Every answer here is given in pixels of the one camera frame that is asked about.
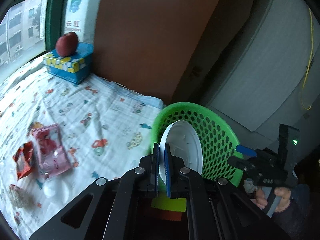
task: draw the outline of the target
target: tissue box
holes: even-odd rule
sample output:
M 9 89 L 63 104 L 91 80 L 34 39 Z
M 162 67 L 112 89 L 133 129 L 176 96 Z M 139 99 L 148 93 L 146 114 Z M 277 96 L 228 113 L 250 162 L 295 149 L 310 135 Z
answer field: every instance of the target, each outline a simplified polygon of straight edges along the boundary
M 92 44 L 79 42 L 76 52 L 71 56 L 60 57 L 54 49 L 44 55 L 43 63 L 50 74 L 80 84 L 90 73 L 92 53 Z

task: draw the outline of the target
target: window glass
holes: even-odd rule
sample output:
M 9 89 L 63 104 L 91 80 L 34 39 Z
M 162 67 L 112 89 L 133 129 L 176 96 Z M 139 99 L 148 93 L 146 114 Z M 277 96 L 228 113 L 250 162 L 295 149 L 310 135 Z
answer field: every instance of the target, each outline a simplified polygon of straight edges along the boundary
M 0 82 L 45 51 L 47 0 L 12 6 L 0 24 Z
M 93 44 L 100 0 L 65 0 L 62 33 L 75 32 L 79 41 Z

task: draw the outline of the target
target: pink plastic bag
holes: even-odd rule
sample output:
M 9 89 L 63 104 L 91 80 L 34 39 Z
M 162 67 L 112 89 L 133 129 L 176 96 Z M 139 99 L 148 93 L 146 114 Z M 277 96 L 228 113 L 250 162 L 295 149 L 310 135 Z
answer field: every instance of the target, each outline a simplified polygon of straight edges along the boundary
M 40 174 L 46 178 L 71 169 L 70 162 L 61 143 L 60 127 L 53 124 L 33 129 Z

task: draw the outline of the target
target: yellow cord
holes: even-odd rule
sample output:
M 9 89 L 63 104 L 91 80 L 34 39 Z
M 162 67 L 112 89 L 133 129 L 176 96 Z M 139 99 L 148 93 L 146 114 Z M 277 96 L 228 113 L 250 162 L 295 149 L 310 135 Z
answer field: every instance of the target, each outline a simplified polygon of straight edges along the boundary
M 313 54 L 313 21 L 312 21 L 312 13 L 311 13 L 310 8 L 309 8 L 309 13 L 310 13 L 310 21 L 311 21 L 311 52 L 310 52 L 310 57 L 309 57 L 308 68 L 307 68 L 307 71 L 306 71 L 306 76 L 304 77 L 304 81 L 303 81 L 302 89 L 301 89 L 301 94 L 300 94 L 300 101 L 301 101 L 302 107 L 304 109 L 306 109 L 306 110 L 310 110 L 311 109 L 311 105 L 309 107 L 305 107 L 304 106 L 304 104 L 302 102 L 302 93 L 303 93 L 304 86 L 306 85 L 306 82 L 307 82 L 309 69 L 310 69 L 310 64 L 311 64 L 311 59 L 312 59 L 312 54 Z

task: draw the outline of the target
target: finger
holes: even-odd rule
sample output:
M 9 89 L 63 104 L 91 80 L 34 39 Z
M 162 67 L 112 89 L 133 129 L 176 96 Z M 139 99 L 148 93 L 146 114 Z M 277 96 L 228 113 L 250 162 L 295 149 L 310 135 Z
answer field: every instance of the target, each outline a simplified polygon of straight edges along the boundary
M 257 191 L 256 191 L 256 197 L 257 198 L 266 198 L 266 195 L 264 194 L 263 190 L 261 188 L 259 188 Z
M 291 190 L 286 187 L 277 187 L 275 188 L 275 195 L 282 197 L 284 199 L 289 199 L 291 196 Z
M 260 208 L 260 209 L 264 209 L 266 206 L 263 206 L 263 205 L 260 205 L 260 204 L 257 203 L 257 207 Z
M 266 199 L 264 199 L 264 198 L 258 198 L 257 197 L 256 200 L 257 200 L 257 204 L 260 204 L 262 206 L 268 205 L 268 201 Z

